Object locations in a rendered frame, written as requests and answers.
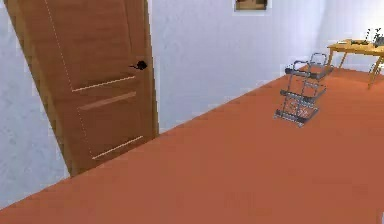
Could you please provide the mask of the brown wooden room door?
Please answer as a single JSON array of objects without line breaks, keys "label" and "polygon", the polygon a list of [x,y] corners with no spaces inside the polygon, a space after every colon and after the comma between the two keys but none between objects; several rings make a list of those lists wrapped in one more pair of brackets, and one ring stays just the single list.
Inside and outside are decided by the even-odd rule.
[{"label": "brown wooden room door", "polygon": [[3,0],[72,176],[159,134],[148,1]]}]

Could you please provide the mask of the light wooden table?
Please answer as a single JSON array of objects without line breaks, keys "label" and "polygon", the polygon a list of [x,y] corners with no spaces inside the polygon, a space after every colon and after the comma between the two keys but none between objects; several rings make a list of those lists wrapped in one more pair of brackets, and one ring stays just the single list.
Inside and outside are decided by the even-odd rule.
[{"label": "light wooden table", "polygon": [[335,52],[341,52],[343,54],[339,67],[342,67],[344,60],[348,54],[377,56],[378,59],[375,62],[373,69],[369,72],[368,88],[371,88],[379,74],[379,66],[384,62],[384,46],[375,46],[373,43],[367,43],[366,45],[353,44],[352,39],[345,39],[337,43],[328,46],[329,57],[327,66],[330,67],[333,55]]}]

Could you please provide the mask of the framed wall picture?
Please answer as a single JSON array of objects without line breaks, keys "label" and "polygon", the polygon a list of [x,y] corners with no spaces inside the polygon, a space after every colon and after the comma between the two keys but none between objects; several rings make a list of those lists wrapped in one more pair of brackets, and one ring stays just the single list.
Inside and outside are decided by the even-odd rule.
[{"label": "framed wall picture", "polygon": [[235,0],[235,12],[265,12],[271,6],[271,0]]}]

